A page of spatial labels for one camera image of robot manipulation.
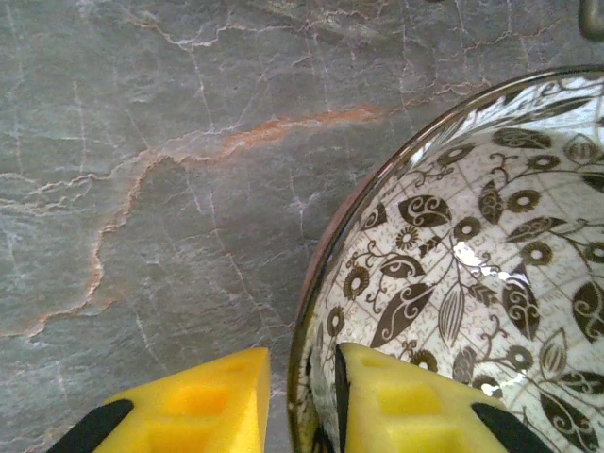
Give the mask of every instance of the marble countertop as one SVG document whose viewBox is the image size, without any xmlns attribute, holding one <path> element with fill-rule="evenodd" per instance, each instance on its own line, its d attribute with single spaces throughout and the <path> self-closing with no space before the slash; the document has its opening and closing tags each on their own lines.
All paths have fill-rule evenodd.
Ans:
<svg viewBox="0 0 604 453">
<path fill-rule="evenodd" d="M 271 348 L 355 184 L 466 96 L 603 63 L 577 1 L 5 0 L 0 451 L 106 397 Z"/>
</svg>

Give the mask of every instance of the patterned bowl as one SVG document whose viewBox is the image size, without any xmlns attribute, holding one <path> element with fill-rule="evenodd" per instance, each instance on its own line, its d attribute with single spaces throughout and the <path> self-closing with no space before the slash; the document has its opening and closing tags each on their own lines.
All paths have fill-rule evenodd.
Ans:
<svg viewBox="0 0 604 453">
<path fill-rule="evenodd" d="M 604 67 L 505 83 L 359 186 L 303 288 L 288 382 L 295 452 L 338 449 L 342 342 L 502 398 L 553 451 L 600 451 L 603 93 Z"/>
</svg>

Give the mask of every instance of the bowl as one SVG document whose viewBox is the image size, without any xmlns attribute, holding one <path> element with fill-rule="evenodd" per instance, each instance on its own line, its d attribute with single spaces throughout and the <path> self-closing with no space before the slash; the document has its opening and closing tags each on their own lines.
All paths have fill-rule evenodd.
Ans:
<svg viewBox="0 0 604 453">
<path fill-rule="evenodd" d="M 304 282 L 295 452 L 338 450 L 335 345 L 501 398 L 553 451 L 604 444 L 604 67 L 458 105 L 348 198 Z"/>
</svg>

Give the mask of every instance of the gray marble surface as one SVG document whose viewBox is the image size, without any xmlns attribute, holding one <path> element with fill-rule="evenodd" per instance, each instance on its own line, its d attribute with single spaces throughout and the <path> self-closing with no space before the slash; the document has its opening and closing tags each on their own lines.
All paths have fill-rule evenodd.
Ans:
<svg viewBox="0 0 604 453">
<path fill-rule="evenodd" d="M 252 345 L 266 451 L 313 247 L 355 183 L 469 94 L 602 63 L 578 0 L 3 0 L 0 451 Z"/>
</svg>

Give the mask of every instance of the bowl rim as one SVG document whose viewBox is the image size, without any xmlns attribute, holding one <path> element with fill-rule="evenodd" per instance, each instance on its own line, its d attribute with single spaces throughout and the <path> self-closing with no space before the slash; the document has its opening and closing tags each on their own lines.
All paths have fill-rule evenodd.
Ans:
<svg viewBox="0 0 604 453">
<path fill-rule="evenodd" d="M 404 165 L 415 152 L 440 132 L 442 128 L 453 124 L 462 116 L 467 115 L 490 102 L 496 101 L 509 92 L 516 92 L 531 85 L 541 84 L 550 80 L 568 78 L 569 76 L 581 77 L 589 75 L 603 77 L 604 65 L 562 66 L 545 69 L 509 79 L 498 83 L 491 88 L 478 92 L 477 94 L 471 95 L 413 135 L 405 144 L 403 144 L 403 146 L 395 151 L 377 171 L 364 179 L 359 186 L 354 189 L 353 194 L 355 196 L 352 197 L 352 199 L 346 200 L 346 204 L 349 203 L 349 206 L 345 210 L 336 212 L 334 217 L 331 218 L 329 223 L 334 222 L 337 225 L 332 231 L 326 231 L 324 233 L 324 235 L 328 234 L 328 238 L 322 237 L 320 239 L 318 243 L 320 248 L 315 250 L 305 275 L 304 284 L 298 299 L 297 314 L 294 322 L 294 334 L 288 359 L 286 401 L 288 430 L 294 453 L 299 452 L 300 446 L 297 409 L 295 405 L 296 389 L 299 382 L 298 371 L 304 345 L 307 340 L 310 316 L 314 311 L 321 284 L 327 275 L 327 264 L 334 251 L 335 245 L 341 239 L 342 233 L 346 230 L 346 227 L 350 225 L 350 221 L 354 217 L 354 214 L 359 210 L 359 207 L 363 202 L 366 201 L 370 192 L 376 189 L 380 183 L 386 181 L 394 173 L 397 166 L 401 164 Z"/>
</svg>

